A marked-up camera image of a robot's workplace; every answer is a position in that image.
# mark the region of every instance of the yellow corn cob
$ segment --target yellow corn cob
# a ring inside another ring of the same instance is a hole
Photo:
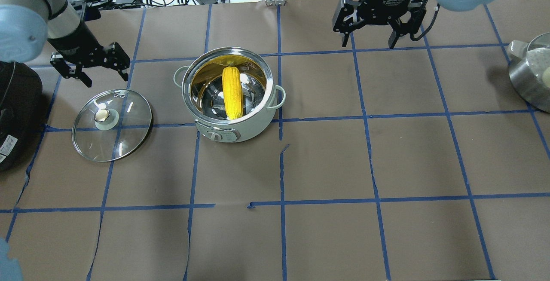
[[[223,69],[222,86],[227,118],[233,120],[242,117],[242,90],[239,68],[228,66]]]

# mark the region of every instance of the metal pot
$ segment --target metal pot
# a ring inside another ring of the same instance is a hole
[[[223,98],[222,71],[227,66],[239,69],[243,94],[243,115],[233,120],[226,115]],[[183,71],[185,75],[179,81],[177,77]],[[258,54],[236,47],[203,54],[190,66],[179,68],[174,83],[181,87],[181,95],[199,132],[218,142],[242,142],[258,135],[287,97],[285,90],[273,83],[271,69]],[[275,91],[282,93],[279,103]]]
[[[533,106],[550,113],[550,33],[529,44],[519,40],[508,46],[512,62],[508,68],[517,93]]]

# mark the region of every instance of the glass lid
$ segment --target glass lid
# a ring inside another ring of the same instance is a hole
[[[152,126],[147,100],[135,91],[116,89],[90,99],[77,115],[71,134],[80,155],[109,162],[138,149]]]

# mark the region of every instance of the metal pot handle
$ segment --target metal pot handle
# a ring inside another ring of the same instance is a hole
[[[278,108],[280,108],[280,107],[285,103],[285,101],[287,100],[287,92],[283,89],[283,87],[281,87],[280,85],[275,85],[275,90],[279,90],[279,91],[281,91],[281,93],[283,93],[283,99],[281,99],[281,102],[278,103],[277,105],[275,105],[275,106],[269,106],[269,107],[267,107],[267,109],[278,109]]]
[[[510,54],[521,60],[525,58],[525,55],[527,55],[528,46],[528,43],[521,42],[520,40],[513,40],[508,45],[508,51],[510,52]]]
[[[181,85],[176,81],[176,77],[179,75],[179,73],[181,73],[181,71],[185,70],[187,71],[187,69],[189,68],[189,66],[181,66],[180,68],[177,69],[177,71],[175,71],[174,73],[174,84],[177,85],[178,87],[181,88]]]

